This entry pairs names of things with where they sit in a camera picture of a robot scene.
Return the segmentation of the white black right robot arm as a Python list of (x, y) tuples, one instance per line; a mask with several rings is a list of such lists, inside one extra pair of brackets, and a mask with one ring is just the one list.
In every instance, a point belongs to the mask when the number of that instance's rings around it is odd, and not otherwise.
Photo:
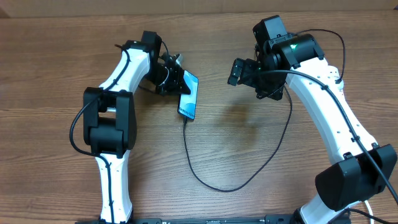
[(316, 196), (291, 215), (266, 215), (267, 223), (349, 223), (356, 205), (385, 189), (397, 153), (377, 143), (345, 100), (343, 79), (315, 38), (287, 32), (272, 16), (253, 27), (255, 59), (237, 58), (228, 83), (255, 89), (259, 99), (295, 92), (322, 137), (330, 167), (315, 177)]

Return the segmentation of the blue Galaxy smartphone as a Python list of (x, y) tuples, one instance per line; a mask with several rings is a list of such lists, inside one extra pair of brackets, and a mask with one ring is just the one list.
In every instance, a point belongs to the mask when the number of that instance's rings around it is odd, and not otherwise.
[(195, 119), (195, 110), (197, 106), (198, 78), (194, 74), (184, 71), (183, 80), (188, 86), (190, 93), (182, 93), (178, 103), (177, 112), (191, 120)]

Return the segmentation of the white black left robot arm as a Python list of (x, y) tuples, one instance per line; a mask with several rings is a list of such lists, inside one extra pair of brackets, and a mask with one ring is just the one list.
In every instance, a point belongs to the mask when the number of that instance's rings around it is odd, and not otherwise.
[(177, 112), (195, 119), (198, 78), (181, 67), (181, 56), (160, 53), (164, 42), (156, 32), (144, 31), (140, 41), (120, 46), (121, 59), (98, 88), (83, 94), (83, 138), (91, 148), (101, 177), (102, 210), (98, 223), (131, 223), (128, 160), (137, 137), (134, 93), (146, 79), (157, 95), (177, 95)]

